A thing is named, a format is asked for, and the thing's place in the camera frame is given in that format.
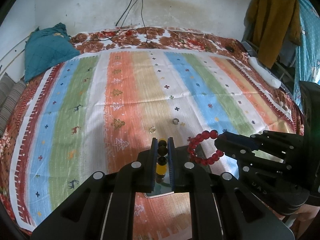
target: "blue stripe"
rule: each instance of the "blue stripe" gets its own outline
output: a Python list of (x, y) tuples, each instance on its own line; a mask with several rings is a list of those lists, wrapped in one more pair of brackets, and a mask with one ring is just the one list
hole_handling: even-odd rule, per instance
[[(198, 105), (198, 109), (204, 117), (207, 125), (211, 129), (217, 130), (219, 134), (223, 133), (224, 129), (228, 130), (228, 132), (238, 134), (237, 130), (233, 127), (230, 119), (228, 118), (227, 113), (217, 100), (215, 94), (207, 87), (204, 80), (200, 77), (198, 72), (194, 70), (192, 65), (185, 60), (183, 55), (174, 52), (165, 52), (164, 54), (170, 60), (175, 70), (179, 73), (185, 86), (190, 91), (191, 96)], [(227, 156), (224, 156), (224, 158), (230, 167), (228, 172), (231, 172), (236, 178), (238, 178), (239, 173), (236, 160)]]
[(58, 111), (68, 90), (68, 85), (79, 64), (79, 59), (70, 60), (61, 68), (59, 78), (55, 81), (51, 94), (39, 116), (34, 138), (35, 142), (29, 159), (28, 211), (36, 225), (39, 225), (52, 212), (49, 196), (49, 161), (51, 156), (52, 137)]

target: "bed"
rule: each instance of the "bed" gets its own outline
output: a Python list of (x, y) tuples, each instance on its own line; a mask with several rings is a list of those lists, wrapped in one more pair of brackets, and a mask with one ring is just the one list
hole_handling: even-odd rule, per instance
[[(0, 198), (28, 234), (93, 172), (118, 171), (153, 137), (172, 136), (179, 147), (212, 129), (303, 134), (299, 108), (250, 67), (239, 41), (180, 28), (118, 31), (73, 37), (81, 55), (32, 79), (10, 117)], [(216, 150), (213, 140), (201, 144), (207, 157)], [(227, 156), (211, 170), (237, 176)], [(188, 194), (136, 195), (133, 239), (190, 237)]]

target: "green stripe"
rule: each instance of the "green stripe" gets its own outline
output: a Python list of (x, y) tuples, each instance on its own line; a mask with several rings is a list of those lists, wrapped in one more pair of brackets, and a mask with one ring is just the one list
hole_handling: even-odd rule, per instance
[[(74, 191), (69, 189), (68, 182), (73, 179), (79, 180), (81, 171), (78, 169), (78, 162), (85, 129), (87, 92), (90, 92), (89, 88), (98, 59), (98, 56), (80, 59), (56, 119), (49, 162), (49, 193), (52, 210)], [(74, 107), (78, 105), (83, 107), (79, 107), (79, 110), (74, 112)], [(76, 126), (80, 126), (81, 129), (72, 135), (71, 129)], [(73, 158), (69, 159), (68, 153), (72, 151), (74, 151)], [(75, 188), (82, 182), (75, 183)]]
[(194, 68), (195, 71), (203, 79), (207, 87), (215, 94), (218, 102), (226, 112), (233, 127), (239, 134), (250, 136), (255, 133), (254, 128), (247, 118), (244, 116), (241, 108), (230, 96), (227, 90), (221, 86), (219, 81), (210, 73), (210, 71), (202, 65), (198, 58), (193, 54), (182, 54), (187, 62)]

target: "colorful striped cloth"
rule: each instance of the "colorful striped cloth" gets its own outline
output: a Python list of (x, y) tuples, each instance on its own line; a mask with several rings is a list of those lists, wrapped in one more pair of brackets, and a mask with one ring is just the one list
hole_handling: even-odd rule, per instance
[[(178, 147), (211, 129), (249, 136), (292, 133), (294, 124), (244, 65), (209, 52), (121, 49), (57, 65), (28, 103), (14, 147), (9, 190), (17, 223), (33, 231), (93, 172), (119, 171), (153, 137), (172, 136)], [(207, 157), (216, 150), (213, 140), (201, 144)], [(237, 175), (227, 156), (211, 168)], [(188, 194), (136, 195), (133, 239), (190, 237)]]

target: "teal pillow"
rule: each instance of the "teal pillow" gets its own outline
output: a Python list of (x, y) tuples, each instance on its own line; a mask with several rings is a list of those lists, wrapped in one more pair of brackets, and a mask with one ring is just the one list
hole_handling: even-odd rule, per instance
[(47, 69), (78, 56), (80, 52), (68, 42), (69, 39), (63, 23), (32, 32), (25, 47), (24, 81), (28, 82)]

